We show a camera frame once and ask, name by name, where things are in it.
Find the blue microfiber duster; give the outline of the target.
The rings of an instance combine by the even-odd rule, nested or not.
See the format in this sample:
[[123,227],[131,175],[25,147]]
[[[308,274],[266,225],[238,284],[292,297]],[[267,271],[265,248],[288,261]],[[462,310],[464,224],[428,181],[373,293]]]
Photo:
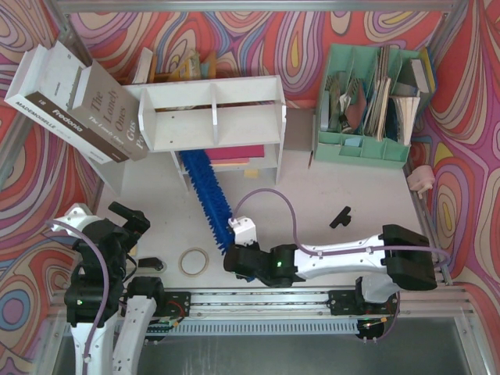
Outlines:
[[228,220],[232,211],[210,159],[204,150],[181,151],[180,157],[191,180],[192,187],[209,223],[217,248],[225,255],[234,243],[234,232]]

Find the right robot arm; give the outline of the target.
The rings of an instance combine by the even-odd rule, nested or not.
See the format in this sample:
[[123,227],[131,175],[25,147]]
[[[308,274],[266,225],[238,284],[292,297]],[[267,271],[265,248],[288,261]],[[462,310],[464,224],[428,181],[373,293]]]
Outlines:
[[270,288],[334,273],[361,273],[358,300],[382,304],[400,290],[432,291],[437,287],[430,244],[426,237],[396,224],[381,234],[327,246],[280,245],[268,252],[257,242],[231,245],[223,268],[238,279],[259,280]]

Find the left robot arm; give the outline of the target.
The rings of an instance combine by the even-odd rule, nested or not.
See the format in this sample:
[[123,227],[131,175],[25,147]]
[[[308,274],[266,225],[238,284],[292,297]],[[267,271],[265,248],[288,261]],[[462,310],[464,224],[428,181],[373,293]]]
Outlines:
[[76,239],[73,250],[81,257],[64,295],[78,374],[135,374],[148,325],[166,300],[160,278],[126,271],[149,220],[118,202],[109,210],[125,224],[75,204],[54,225]]

